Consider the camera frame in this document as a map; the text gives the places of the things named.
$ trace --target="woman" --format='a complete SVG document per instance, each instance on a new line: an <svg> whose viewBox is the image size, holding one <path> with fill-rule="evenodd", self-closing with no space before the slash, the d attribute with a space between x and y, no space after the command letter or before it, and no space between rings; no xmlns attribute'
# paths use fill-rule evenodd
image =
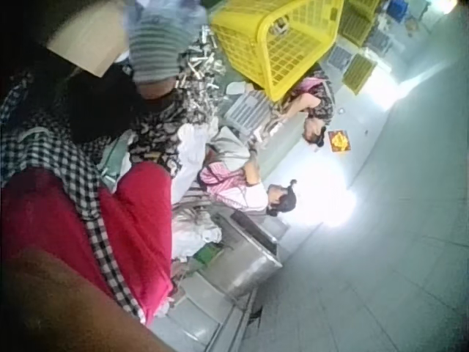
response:
<svg viewBox="0 0 469 352"><path fill-rule="evenodd" d="M295 209L292 180L288 187L262 184L257 151L246 146L222 127L210 144L211 153L197 181L182 198L181 205L207 205L221 202L242 211L263 211L277 216Z"/></svg>
<svg viewBox="0 0 469 352"><path fill-rule="evenodd" d="M175 60L196 35L196 26L186 25L147 13L130 35L131 54L138 52L131 55L134 81L147 114L137 119L144 131L130 150L133 167L114 194L93 162L102 141L76 143L66 111L29 94L34 74L19 77L0 108L2 260L39 249L145 324L172 287L171 176L180 168L173 137L186 122L173 89ZM149 36L163 39L149 42ZM157 64L146 65L152 55L173 61L160 65L154 57Z"/></svg>
<svg viewBox="0 0 469 352"><path fill-rule="evenodd" d="M326 126L329 125L334 114L334 105L335 100L329 78L316 64L288 94L284 112L279 119L285 121L300 111L307 112L303 138L309 144L322 147Z"/></svg>

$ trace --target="floor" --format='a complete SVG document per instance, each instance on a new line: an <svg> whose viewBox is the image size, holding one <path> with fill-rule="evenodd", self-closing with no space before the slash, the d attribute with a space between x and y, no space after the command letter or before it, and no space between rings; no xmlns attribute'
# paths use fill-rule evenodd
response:
<svg viewBox="0 0 469 352"><path fill-rule="evenodd" d="M407 95L348 188L350 218L319 226L260 287L242 352L463 351L468 15L441 21L409 69Z"/></svg>

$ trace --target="black hair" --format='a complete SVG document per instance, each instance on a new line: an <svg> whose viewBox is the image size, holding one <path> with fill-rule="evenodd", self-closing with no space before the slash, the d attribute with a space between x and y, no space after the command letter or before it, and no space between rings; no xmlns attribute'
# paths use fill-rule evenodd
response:
<svg viewBox="0 0 469 352"><path fill-rule="evenodd" d="M278 204L272 204L267 208L267 215L277 216L278 213L288 213L296 207L296 195L293 191L293 186L296 180L290 181L290 186L287 187L287 194L284 194L278 199Z"/></svg>
<svg viewBox="0 0 469 352"><path fill-rule="evenodd" d="M321 133L318 135L313 134L311 139L307 139L306 136L303 134L303 139L307 141L309 144L315 144L319 148L324 145L324 135L325 135L325 126L321 128Z"/></svg>

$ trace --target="striped beanie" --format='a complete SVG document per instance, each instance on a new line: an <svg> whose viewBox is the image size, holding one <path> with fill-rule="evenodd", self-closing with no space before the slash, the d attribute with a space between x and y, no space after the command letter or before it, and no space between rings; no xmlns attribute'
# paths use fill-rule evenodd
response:
<svg viewBox="0 0 469 352"><path fill-rule="evenodd" d="M179 55L196 39L202 26L200 18L191 15L188 18L184 12L181 9L178 12L144 9L132 25L130 64L137 84L179 75Z"/></svg>

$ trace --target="checkered fabric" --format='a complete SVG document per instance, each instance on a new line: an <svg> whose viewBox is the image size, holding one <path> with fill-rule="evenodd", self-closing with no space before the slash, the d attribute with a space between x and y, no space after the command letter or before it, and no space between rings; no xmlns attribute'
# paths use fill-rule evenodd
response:
<svg viewBox="0 0 469 352"><path fill-rule="evenodd" d="M0 106L0 125L12 118L24 100L33 76L25 73L10 90ZM144 312L126 285L109 243L100 211L98 189L100 176L96 166L86 154L69 140L60 138L58 125L36 126L32 130L1 133L1 187L16 173L28 167L50 170L62 180L65 193L75 204L78 215L85 223L89 243L105 281L116 302L145 323Z"/></svg>

